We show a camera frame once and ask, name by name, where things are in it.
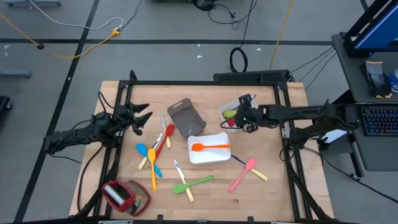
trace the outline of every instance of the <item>computer monitor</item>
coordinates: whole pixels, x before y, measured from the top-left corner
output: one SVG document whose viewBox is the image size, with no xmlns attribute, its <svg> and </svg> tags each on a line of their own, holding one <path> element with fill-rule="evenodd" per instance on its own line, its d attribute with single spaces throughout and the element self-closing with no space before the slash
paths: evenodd
<svg viewBox="0 0 398 224">
<path fill-rule="evenodd" d="M 398 52 L 398 0 L 375 0 L 344 37 L 349 57 Z"/>
</svg>

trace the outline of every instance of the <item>gray plastic tray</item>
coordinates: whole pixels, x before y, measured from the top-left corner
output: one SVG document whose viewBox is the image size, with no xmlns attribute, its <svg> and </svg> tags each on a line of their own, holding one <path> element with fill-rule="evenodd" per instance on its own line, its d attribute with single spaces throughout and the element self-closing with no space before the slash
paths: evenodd
<svg viewBox="0 0 398 224">
<path fill-rule="evenodd" d="M 170 106 L 167 112 L 184 138 L 197 136 L 205 130 L 206 121 L 200 117 L 188 98 Z"/>
</svg>

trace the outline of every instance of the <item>black keyboard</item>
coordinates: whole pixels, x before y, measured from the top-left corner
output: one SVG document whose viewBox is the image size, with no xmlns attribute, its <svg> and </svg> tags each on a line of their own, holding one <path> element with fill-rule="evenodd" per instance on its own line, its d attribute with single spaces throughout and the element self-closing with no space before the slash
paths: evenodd
<svg viewBox="0 0 398 224">
<path fill-rule="evenodd" d="M 361 106 L 363 129 L 367 136 L 398 136 L 397 106 Z"/>
<path fill-rule="evenodd" d="M 214 81 L 227 82 L 290 82 L 292 77 L 288 70 L 271 70 L 259 72 L 232 72 L 232 73 L 217 73 L 213 75 Z"/>
</svg>

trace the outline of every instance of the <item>wooden board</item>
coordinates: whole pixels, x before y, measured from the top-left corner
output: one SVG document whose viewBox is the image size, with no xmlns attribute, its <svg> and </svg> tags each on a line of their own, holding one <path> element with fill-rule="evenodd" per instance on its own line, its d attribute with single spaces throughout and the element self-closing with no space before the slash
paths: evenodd
<svg viewBox="0 0 398 224">
<path fill-rule="evenodd" d="M 103 82 L 101 91 L 111 105 L 117 93 L 118 82 Z M 247 220 L 253 216 L 256 221 L 293 221 L 293 211 L 290 199 L 287 173 L 284 162 L 279 159 L 282 149 L 280 129 L 260 128 L 248 134 L 242 131 L 228 133 L 220 128 L 220 106 L 236 100 L 246 93 L 256 94 L 258 104 L 274 104 L 274 92 L 268 86 L 167 86 L 167 85 L 135 85 L 132 91 L 132 102 L 150 103 L 150 106 L 141 114 L 152 111 L 154 114 L 144 126 L 142 136 L 136 136 L 130 129 L 125 132 L 118 179 L 121 181 L 135 180 L 143 185 L 152 197 L 148 209 L 135 219 L 154 220 L 158 214 L 163 214 L 166 220 Z M 302 83 L 289 83 L 289 96 L 292 106 L 306 106 L 307 99 Z M 208 165 L 193 165 L 189 161 L 187 141 L 176 129 L 170 138 L 172 148 L 163 148 L 156 164 L 164 177 L 157 178 L 157 192 L 152 191 L 150 164 L 147 163 L 143 170 L 137 167 L 142 156 L 136 151 L 137 143 L 144 143 L 147 147 L 153 145 L 162 130 L 160 114 L 164 113 L 166 123 L 172 123 L 167 114 L 167 108 L 189 98 L 193 102 L 200 116 L 207 122 L 205 132 L 201 135 L 217 134 L 222 131 L 228 133 L 231 151 L 235 156 L 246 161 L 250 157 L 258 160 L 256 169 L 268 176 L 264 182 L 253 173 L 245 175 L 236 190 L 230 194 L 228 189 L 242 172 L 243 166 L 235 160 Z M 102 111 L 98 103 L 96 113 Z M 306 127 L 310 121 L 296 121 L 298 127 Z M 100 144 L 87 146 L 81 169 L 88 159 L 99 148 Z M 315 141 L 308 141 L 307 147 L 317 149 Z M 88 166 L 81 193 L 81 206 L 91 197 L 98 186 L 98 180 L 103 162 L 103 149 Z M 322 163 L 318 155 L 302 151 L 302 162 L 305 171 L 307 188 L 314 199 L 324 209 L 326 214 L 333 216 L 330 198 L 323 174 Z M 187 182 L 193 182 L 208 175 L 215 175 L 216 179 L 191 188 L 194 202 L 190 202 L 187 195 L 174 195 L 172 187 L 181 183 L 181 179 L 174 166 L 174 159 L 180 163 Z M 75 196 L 70 209 L 70 214 L 76 214 L 76 185 Z M 130 219 L 125 213 L 112 211 L 111 218 Z"/>
</svg>

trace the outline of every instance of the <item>gray floor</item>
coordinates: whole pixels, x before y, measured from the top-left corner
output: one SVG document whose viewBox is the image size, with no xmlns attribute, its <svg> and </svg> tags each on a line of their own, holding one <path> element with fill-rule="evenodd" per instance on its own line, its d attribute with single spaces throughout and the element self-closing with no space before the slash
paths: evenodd
<svg viewBox="0 0 398 224">
<path fill-rule="evenodd" d="M 245 15 L 249 1 L 220 1 L 231 7 L 237 16 Z M 63 6 L 45 7 L 54 18 L 70 23 L 84 24 L 93 0 L 62 1 Z M 97 26 L 110 17 L 128 18 L 138 1 L 101 0 L 93 25 Z M 288 0 L 259 0 L 253 11 L 247 39 L 276 40 Z M 56 25 L 35 9 L 8 8 L 0 4 L 0 11 L 33 38 L 79 39 L 82 29 Z M 359 0 L 297 0 L 287 22 L 284 40 L 326 40 L 340 31 L 349 29 L 363 13 Z M 220 10 L 214 17 L 228 20 Z M 107 28 L 92 30 L 89 39 L 103 39 Z M 0 38 L 22 38 L 0 22 Z M 162 4 L 143 0 L 137 17 L 117 39 L 240 39 L 244 24 L 233 31 L 229 25 L 212 23 L 205 12 L 195 9 L 184 0 L 164 0 Z M 46 44 L 46 47 L 73 55 L 77 44 Z M 71 124 L 86 119 L 92 114 L 96 92 L 103 80 L 128 78 L 134 69 L 140 80 L 212 80 L 214 73 L 229 72 L 228 57 L 234 45 L 197 44 L 105 44 L 80 59 L 70 86 L 57 130 L 70 129 Z M 325 51 L 327 46 L 281 45 L 273 69 L 295 69 Z M 267 70 L 271 61 L 273 45 L 245 45 L 249 57 L 248 70 Z M 33 165 L 47 131 L 71 60 L 55 58 L 37 50 L 31 44 L 0 44 L 0 68 L 26 68 L 32 71 L 31 79 L 0 79 L 0 95 L 9 95 L 14 103 L 0 131 L 0 223 L 12 222 L 30 177 Z M 237 58 L 237 68 L 242 62 Z M 294 73 L 299 80 L 309 71 L 305 67 Z M 308 85 L 320 66 L 303 82 Z M 337 58 L 334 58 L 307 90 L 311 105 L 334 100 L 348 89 Z M 346 148 L 346 142 L 332 147 L 325 153 L 332 163 L 347 172 L 353 168 L 349 156 L 336 154 Z M 81 159 L 84 147 L 70 147 L 60 154 Z M 63 218 L 68 215 L 80 166 L 63 159 L 47 157 L 38 184 L 28 207 L 25 221 Z M 398 206 L 368 189 L 340 175 L 325 165 L 326 181 L 336 218 L 347 222 L 394 223 L 398 219 Z M 398 173 L 365 172 L 363 182 L 398 198 Z"/>
</svg>

